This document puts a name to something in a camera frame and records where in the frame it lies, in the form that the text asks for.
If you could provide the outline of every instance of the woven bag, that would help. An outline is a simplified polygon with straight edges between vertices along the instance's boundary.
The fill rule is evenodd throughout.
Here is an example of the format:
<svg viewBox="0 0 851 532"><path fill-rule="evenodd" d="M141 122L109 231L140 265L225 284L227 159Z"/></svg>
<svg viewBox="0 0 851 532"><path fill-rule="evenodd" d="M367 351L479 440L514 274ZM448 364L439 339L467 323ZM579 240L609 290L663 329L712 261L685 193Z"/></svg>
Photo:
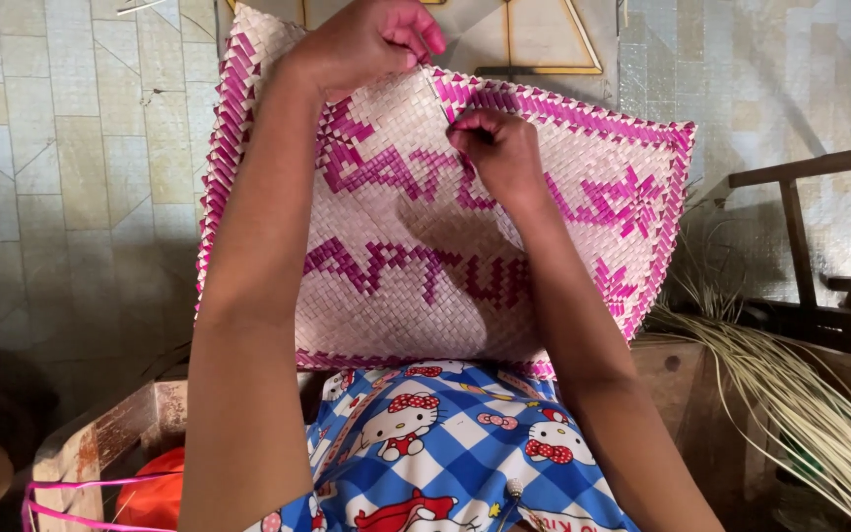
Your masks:
<svg viewBox="0 0 851 532"><path fill-rule="evenodd" d="M236 6L203 178L200 291L261 86L305 31ZM519 237L445 138L449 120L475 107L537 127L550 191L606 306L632 338L674 247L694 124L656 124L428 67L381 79L323 111L296 314L300 367L481 358L553 377Z"/></svg>

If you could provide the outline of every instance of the pink border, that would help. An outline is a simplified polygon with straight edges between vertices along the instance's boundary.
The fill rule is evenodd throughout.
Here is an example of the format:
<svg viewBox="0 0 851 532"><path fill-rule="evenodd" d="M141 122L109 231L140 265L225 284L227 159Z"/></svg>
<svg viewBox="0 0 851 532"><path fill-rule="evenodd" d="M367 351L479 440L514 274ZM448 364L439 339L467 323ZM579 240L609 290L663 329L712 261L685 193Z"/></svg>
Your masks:
<svg viewBox="0 0 851 532"><path fill-rule="evenodd" d="M200 297L215 231L248 142L248 129L254 119L254 83L261 79L261 65L253 64L251 59L254 48L244 32L234 33L237 29L238 25L232 27L233 34L228 40L225 60L219 65L222 79L217 87L219 107L215 109L217 119L215 130L210 137L212 151L207 157L209 172L202 178L206 194L200 201L205 216L199 222L202 242L196 263L199 270L196 287ZM651 264L650 273L645 278L643 297L623 327L627 340L631 340L658 296L675 247L678 219L685 199L687 169L694 147L695 125L691 122L658 124L594 107L538 88L467 77L440 68L435 68L432 76L435 88L443 99L443 105L446 105L445 112L453 119L457 113L469 107L500 109L520 113L526 119L534 119L541 124L553 122L561 126L565 123L566 127L574 132L583 130L583 134L596 134L611 142L638 142L645 147L674 153L672 173L663 179L668 183L664 192L666 209L661 214L662 234L659 235L655 259ZM401 357L363 358L348 354L311 353L304 349L298 349L296 359L298 366L313 369L346 369L421 361ZM516 363L514 366L539 379L554 377L550 361Z"/></svg>

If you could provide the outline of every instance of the woman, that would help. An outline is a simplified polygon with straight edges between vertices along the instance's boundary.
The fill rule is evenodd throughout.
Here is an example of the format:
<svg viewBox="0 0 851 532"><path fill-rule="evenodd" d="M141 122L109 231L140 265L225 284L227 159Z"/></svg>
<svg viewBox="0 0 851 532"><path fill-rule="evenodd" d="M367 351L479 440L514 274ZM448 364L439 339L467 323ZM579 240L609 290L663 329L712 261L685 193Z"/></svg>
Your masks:
<svg viewBox="0 0 851 532"><path fill-rule="evenodd" d="M535 128L499 112L448 139L524 241L562 403L491 366L357 370L304 434L291 353L322 106L444 49L417 0L357 0L278 65L196 322L180 529L721 530L563 226Z"/></svg>

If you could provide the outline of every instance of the wooden chair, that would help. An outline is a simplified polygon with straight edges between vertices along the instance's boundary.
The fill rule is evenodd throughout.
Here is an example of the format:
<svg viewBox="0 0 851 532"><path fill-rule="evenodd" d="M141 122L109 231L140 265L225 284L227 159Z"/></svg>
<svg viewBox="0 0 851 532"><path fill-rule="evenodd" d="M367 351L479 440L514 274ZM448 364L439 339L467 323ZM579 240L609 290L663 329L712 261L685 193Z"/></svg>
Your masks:
<svg viewBox="0 0 851 532"><path fill-rule="evenodd" d="M793 272L796 276L800 303L754 299L748 302L750 307L762 310L768 320L775 325L777 333L849 353L851 353L851 309L819 307L816 304L816 290L810 268L810 249L803 224L803 212L800 208L800 194L797 191L796 180L850 170L851 150L728 176L728 186L731 188L767 183L776 183L780 187L780 199L786 217L786 232L793 254ZM827 278L830 287L834 290L847 289L846 278Z"/></svg>

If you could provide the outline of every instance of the red bow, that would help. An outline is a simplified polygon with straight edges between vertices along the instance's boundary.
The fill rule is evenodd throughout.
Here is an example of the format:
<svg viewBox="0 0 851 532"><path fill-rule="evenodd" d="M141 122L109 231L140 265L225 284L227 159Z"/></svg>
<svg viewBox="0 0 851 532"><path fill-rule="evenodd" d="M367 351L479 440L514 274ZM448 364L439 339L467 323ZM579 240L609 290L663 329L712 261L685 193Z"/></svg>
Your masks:
<svg viewBox="0 0 851 532"><path fill-rule="evenodd" d="M527 442L524 452L527 453L527 456L541 455L550 458L550 461L555 464L568 464L573 461L573 452L566 447L562 445L551 446L536 439Z"/></svg>
<svg viewBox="0 0 851 532"><path fill-rule="evenodd" d="M429 367L410 367L406 370L406 377L414 375L422 375L423 377L438 377L442 374L442 369L438 366Z"/></svg>
<svg viewBox="0 0 851 532"><path fill-rule="evenodd" d="M396 396L393 402L390 403L390 412L399 412L400 410L412 406L414 408L435 408L439 406L439 398L431 396L415 396L413 394L402 394Z"/></svg>

